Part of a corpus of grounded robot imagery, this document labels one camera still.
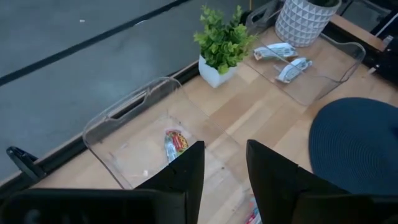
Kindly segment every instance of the navy round rug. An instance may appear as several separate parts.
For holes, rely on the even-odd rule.
[[[336,100],[313,120],[308,147],[317,176],[353,194],[398,195],[398,108]]]

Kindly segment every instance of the white geometric planter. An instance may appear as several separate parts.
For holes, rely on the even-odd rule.
[[[232,78],[236,72],[237,67],[230,67],[228,72],[220,75],[217,69],[210,67],[206,64],[206,59],[204,59],[201,55],[199,56],[199,73],[200,76],[206,80],[207,83],[211,85],[213,88],[217,88],[219,85],[228,81]]]
[[[286,0],[278,16],[275,32],[294,47],[311,45],[341,5],[321,7],[307,0]]]

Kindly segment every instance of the potted plant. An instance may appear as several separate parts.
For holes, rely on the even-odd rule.
[[[311,45],[341,5],[341,0],[286,0],[275,25],[280,39],[295,47]]]
[[[232,78],[237,64],[248,54],[250,43],[255,37],[249,35],[246,27],[240,24],[240,6],[227,24],[223,22],[221,11],[206,6],[202,10],[200,20],[205,30],[194,35],[195,42],[200,45],[199,72],[213,88],[217,88]]]

